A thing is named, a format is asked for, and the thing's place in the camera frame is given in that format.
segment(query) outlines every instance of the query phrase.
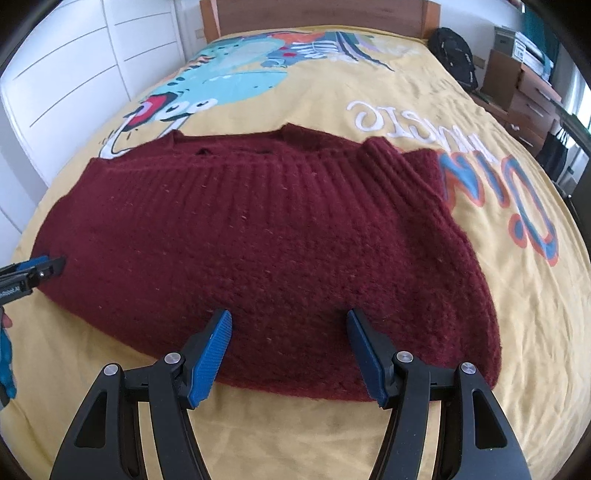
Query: maroon knit sweater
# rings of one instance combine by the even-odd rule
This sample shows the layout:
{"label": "maroon knit sweater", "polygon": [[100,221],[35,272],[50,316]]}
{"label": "maroon knit sweater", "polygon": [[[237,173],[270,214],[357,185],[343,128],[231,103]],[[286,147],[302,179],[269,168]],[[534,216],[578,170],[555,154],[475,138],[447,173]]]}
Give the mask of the maroon knit sweater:
{"label": "maroon knit sweater", "polygon": [[436,152],[383,138],[173,131],[91,160],[33,253],[67,257],[49,298],[156,357],[229,309],[227,384],[368,400],[345,328],[359,306],[398,348],[494,385],[495,309],[443,196]]}

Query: yellow duvet cover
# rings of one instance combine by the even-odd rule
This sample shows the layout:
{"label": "yellow duvet cover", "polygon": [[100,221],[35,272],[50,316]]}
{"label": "yellow duvet cover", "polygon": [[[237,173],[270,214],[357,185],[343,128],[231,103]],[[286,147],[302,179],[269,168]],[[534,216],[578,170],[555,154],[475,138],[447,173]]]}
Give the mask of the yellow duvet cover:
{"label": "yellow duvet cover", "polygon": [[[550,479],[591,419],[591,278],[582,238],[535,160],[423,43],[345,27],[247,33],[207,46],[120,112],[64,168],[23,234],[28,259],[52,205],[91,157],[113,158],[178,128],[186,135],[270,131],[287,122],[402,150],[439,151],[449,208],[467,232],[498,313],[502,369],[494,393],[535,480]],[[49,477],[101,368],[147,358],[40,292],[12,303],[18,396],[2,435],[33,480]],[[439,411],[432,404],[420,479],[430,479]],[[369,477],[388,422],[375,403],[282,397],[216,384],[190,413],[214,479]],[[144,455],[161,478],[141,409]]]}

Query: person's hand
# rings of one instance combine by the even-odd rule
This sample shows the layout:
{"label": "person's hand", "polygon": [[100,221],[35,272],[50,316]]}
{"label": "person's hand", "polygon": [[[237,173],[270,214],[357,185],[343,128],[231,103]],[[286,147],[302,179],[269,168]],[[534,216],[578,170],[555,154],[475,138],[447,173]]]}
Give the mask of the person's hand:
{"label": "person's hand", "polygon": [[6,313],[2,314],[2,326],[4,328],[10,328],[12,326],[12,320]]}

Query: cartoon character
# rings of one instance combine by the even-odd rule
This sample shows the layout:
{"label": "cartoon character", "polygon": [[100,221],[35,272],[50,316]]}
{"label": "cartoon character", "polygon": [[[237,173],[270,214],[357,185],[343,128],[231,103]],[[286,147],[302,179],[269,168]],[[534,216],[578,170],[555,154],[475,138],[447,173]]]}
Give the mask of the cartoon character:
{"label": "cartoon character", "polygon": [[100,151],[102,158],[115,158],[130,149],[115,151],[119,136],[154,121],[169,122],[162,137],[180,128],[186,119],[215,105],[238,102],[260,95],[281,83],[286,72],[247,70],[235,72],[284,45],[283,40],[229,39],[215,42],[174,79],[157,87],[142,104],[125,117],[123,124],[107,139]]}
{"label": "cartoon character", "polygon": [[[126,133],[129,138],[142,125],[167,123],[156,135],[160,138],[181,128],[188,117],[198,112],[261,95],[279,85],[287,77],[285,69],[299,61],[366,60],[390,69],[359,49],[361,37],[335,31],[277,31],[215,41],[127,114],[121,126],[105,140],[99,155],[115,158],[128,152],[130,148],[116,147],[118,140]],[[242,68],[254,63],[262,69]]]}

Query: wooden drawer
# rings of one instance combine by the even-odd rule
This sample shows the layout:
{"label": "wooden drawer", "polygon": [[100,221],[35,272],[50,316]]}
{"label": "wooden drawer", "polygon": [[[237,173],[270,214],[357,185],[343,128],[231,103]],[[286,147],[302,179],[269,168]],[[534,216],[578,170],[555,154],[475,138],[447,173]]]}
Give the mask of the wooden drawer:
{"label": "wooden drawer", "polygon": [[548,113],[540,105],[534,102],[531,98],[526,97],[521,92],[515,92],[513,100],[511,101],[511,107],[509,108],[509,116],[512,113],[524,115],[529,119],[529,125],[527,127],[533,130],[541,137],[545,137],[552,122],[556,117],[555,113]]}
{"label": "wooden drawer", "polygon": [[535,157],[544,145],[544,137],[539,136],[528,126],[527,119],[520,115],[509,114],[509,120],[505,125],[506,130],[513,138],[523,145],[528,152]]}
{"label": "wooden drawer", "polygon": [[556,93],[548,83],[538,77],[528,66],[522,65],[521,68],[522,72],[517,84],[519,91],[532,99],[547,112],[554,113],[556,109],[551,100],[559,102],[561,100],[560,95]]}

